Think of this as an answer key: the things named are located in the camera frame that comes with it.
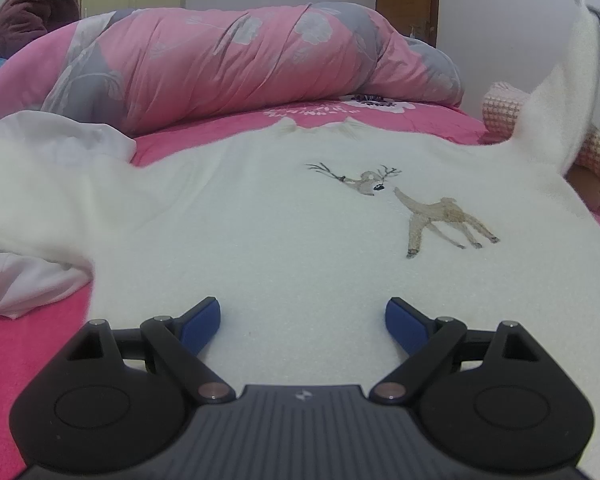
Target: sleeve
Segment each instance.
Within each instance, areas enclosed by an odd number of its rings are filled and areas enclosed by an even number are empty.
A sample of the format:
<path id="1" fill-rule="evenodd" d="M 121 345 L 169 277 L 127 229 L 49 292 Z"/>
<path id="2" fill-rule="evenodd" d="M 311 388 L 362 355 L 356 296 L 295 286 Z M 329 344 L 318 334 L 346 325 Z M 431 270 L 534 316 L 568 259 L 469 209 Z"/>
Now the sleeve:
<path id="1" fill-rule="evenodd" d="M 9 59 L 24 46 L 44 36 L 49 6 L 40 2 L 24 2 L 12 9 L 0 30 L 0 56 Z"/>

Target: white logo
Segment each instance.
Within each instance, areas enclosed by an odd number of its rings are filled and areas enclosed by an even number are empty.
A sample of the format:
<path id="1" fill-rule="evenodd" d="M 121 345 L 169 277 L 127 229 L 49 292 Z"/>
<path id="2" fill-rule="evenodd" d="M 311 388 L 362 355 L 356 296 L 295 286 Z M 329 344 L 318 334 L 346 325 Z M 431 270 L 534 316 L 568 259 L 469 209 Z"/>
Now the white logo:
<path id="1" fill-rule="evenodd" d="M 311 400 L 311 398 L 313 396 L 314 396 L 314 394 L 312 394 L 311 392 L 308 392 L 307 390 L 302 390 L 301 392 L 296 393 L 296 399 L 302 400 L 302 402 Z"/>

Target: deer leg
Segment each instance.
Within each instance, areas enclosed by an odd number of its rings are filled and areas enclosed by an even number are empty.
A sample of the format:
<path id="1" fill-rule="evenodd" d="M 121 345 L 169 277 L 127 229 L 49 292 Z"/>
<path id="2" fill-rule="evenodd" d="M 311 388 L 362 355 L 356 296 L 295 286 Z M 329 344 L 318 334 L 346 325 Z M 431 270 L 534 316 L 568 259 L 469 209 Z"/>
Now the deer leg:
<path id="1" fill-rule="evenodd" d="M 429 218 L 424 215 L 414 214 L 409 222 L 409 251 L 407 258 L 413 258 L 420 252 L 422 243 L 422 230 L 429 224 Z"/>
<path id="2" fill-rule="evenodd" d="M 440 229 L 437 228 L 437 226 L 433 222 L 428 223 L 427 224 L 427 228 L 429 228 L 430 231 L 435 232 L 435 234 L 437 234 L 443 240 L 446 240 L 447 242 L 455 245 L 457 248 L 459 248 L 459 249 L 466 249 L 466 247 L 464 245 L 459 244 L 455 240 L 452 240 L 447 235 L 445 235 Z"/>
<path id="3" fill-rule="evenodd" d="M 464 221 L 478 231 L 482 236 L 488 238 L 492 244 L 497 244 L 500 239 L 489 231 L 475 216 L 464 215 Z"/>
<path id="4" fill-rule="evenodd" d="M 469 228 L 466 225 L 464 225 L 464 222 L 449 222 L 448 224 L 454 229 L 458 229 L 458 231 L 460 231 L 464 236 L 466 236 L 466 239 L 469 240 L 470 244 L 476 249 L 482 248 L 482 244 L 478 243 L 478 240 L 475 239 L 474 234 L 471 231 L 469 231 Z"/>

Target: white garment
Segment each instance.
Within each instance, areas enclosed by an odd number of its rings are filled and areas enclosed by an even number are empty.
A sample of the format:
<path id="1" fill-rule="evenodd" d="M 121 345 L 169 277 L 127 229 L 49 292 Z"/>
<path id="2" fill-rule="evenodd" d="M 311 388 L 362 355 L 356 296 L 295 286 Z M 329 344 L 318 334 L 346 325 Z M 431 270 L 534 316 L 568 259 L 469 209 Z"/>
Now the white garment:
<path id="1" fill-rule="evenodd" d="M 598 43 L 581 8 L 566 61 L 498 146 L 282 120 L 146 168 L 98 156 L 75 171 L 0 140 L 0 174 L 17 168 L 0 179 L 0 247 L 93 265 L 90 316 L 117 328 L 218 297 L 222 327 L 205 361 L 237 391 L 369 388 L 401 359 L 383 325 L 392 296 L 471 328 L 517 319 L 591 400 L 583 465 L 600 480 L 600 228 L 560 176 L 589 123 Z M 351 179 L 383 164 L 401 173 L 365 196 L 307 167 L 319 163 Z M 468 248 L 425 230 L 407 259 L 412 215 L 394 186 L 423 203 L 455 198 L 501 241 L 475 234 L 484 248 L 474 249 L 442 223 Z"/>
<path id="2" fill-rule="evenodd" d="M 23 111 L 1 119 L 0 139 L 16 142 L 46 161 L 74 168 L 89 164 L 98 154 L 129 161 L 136 152 L 134 140 L 106 124 L 78 124 L 44 112 Z M 5 173 L 0 178 L 17 182 L 17 170 Z M 26 222 L 26 212 L 20 215 Z M 0 315 L 16 318 L 61 300 L 90 279 L 88 266 L 71 267 L 0 250 Z"/>

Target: pink checkered fabric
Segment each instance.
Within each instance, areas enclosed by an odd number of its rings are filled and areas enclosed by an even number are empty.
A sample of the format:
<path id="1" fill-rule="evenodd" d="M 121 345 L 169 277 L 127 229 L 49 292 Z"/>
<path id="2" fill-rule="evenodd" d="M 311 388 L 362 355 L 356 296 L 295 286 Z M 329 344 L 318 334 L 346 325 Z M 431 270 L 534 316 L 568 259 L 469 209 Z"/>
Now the pink checkered fabric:
<path id="1" fill-rule="evenodd" d="M 509 83 L 491 85 L 482 101 L 482 120 L 493 137 L 490 140 L 501 142 L 512 136 L 520 108 L 528 98 L 529 94 Z M 593 124 L 589 127 L 575 163 L 591 170 L 600 179 L 600 130 Z"/>

